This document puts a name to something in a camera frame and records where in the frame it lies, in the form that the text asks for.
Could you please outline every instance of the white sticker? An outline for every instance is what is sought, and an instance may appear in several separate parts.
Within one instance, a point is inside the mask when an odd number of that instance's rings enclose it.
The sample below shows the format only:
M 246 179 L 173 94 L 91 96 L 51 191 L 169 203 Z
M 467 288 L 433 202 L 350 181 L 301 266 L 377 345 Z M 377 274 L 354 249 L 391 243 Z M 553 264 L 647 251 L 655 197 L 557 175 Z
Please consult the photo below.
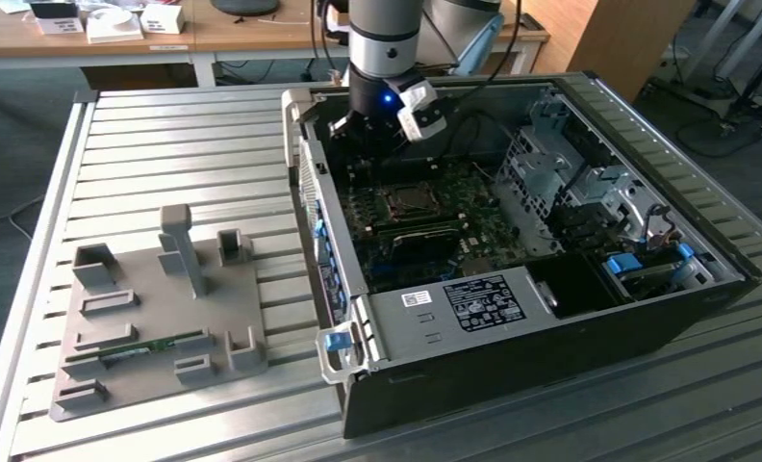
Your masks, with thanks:
M 415 305 L 423 305 L 425 303 L 433 303 L 433 298 L 430 297 L 430 293 L 427 291 L 403 294 L 401 296 L 401 300 L 403 300 L 403 306 L 406 308 Z
M 186 49 L 189 49 L 186 45 L 150 45 L 150 51 L 175 51 Z

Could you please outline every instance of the aluminum extrusion table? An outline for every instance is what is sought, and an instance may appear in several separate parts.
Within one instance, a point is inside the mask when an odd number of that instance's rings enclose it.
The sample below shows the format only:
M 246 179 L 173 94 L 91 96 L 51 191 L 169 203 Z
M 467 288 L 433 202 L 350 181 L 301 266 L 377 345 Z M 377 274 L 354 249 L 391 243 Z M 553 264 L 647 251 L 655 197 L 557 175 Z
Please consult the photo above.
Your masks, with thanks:
M 606 88 L 577 76 L 571 84 L 623 124 L 629 107 Z M 429 423 L 339 438 L 283 165 L 286 87 L 106 92 L 74 105 L 0 348 L 0 460 L 762 461 L 762 287 L 651 355 Z M 762 224 L 666 139 L 643 148 L 762 268 Z M 74 246 L 135 248 L 155 236 L 155 208 L 178 202 L 191 205 L 194 239 L 229 227 L 254 237 L 269 370 L 55 423 Z

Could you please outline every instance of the green circuit board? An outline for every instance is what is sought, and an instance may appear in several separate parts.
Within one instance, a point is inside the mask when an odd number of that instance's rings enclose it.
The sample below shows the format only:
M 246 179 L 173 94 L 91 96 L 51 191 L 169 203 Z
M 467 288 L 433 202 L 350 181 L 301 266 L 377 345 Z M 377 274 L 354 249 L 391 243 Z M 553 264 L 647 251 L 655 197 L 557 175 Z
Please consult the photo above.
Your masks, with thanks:
M 455 164 L 433 180 L 354 188 L 339 196 L 371 293 L 526 260 L 519 230 L 503 217 L 487 175 L 474 165 Z

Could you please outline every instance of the blue drive latch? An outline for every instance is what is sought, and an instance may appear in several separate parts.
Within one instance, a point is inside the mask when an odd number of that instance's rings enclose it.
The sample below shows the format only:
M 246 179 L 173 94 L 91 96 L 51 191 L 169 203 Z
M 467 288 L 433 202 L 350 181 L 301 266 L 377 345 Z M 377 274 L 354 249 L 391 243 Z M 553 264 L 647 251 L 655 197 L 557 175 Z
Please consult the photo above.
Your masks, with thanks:
M 621 272 L 639 270 L 642 268 L 638 258 L 631 253 L 611 255 L 609 260 L 606 260 L 606 265 L 611 270 L 611 274 L 619 274 Z

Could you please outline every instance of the white device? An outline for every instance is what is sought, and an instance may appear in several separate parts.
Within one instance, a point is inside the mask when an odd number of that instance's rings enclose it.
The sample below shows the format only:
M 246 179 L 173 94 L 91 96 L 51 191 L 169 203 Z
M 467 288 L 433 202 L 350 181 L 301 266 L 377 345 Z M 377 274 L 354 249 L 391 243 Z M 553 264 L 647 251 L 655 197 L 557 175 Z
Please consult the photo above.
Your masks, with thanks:
M 181 34 L 185 13 L 179 5 L 149 4 L 141 13 L 141 28 L 153 34 Z
M 138 16 L 119 8 L 102 8 L 86 17 L 86 42 L 110 43 L 114 41 L 141 40 Z

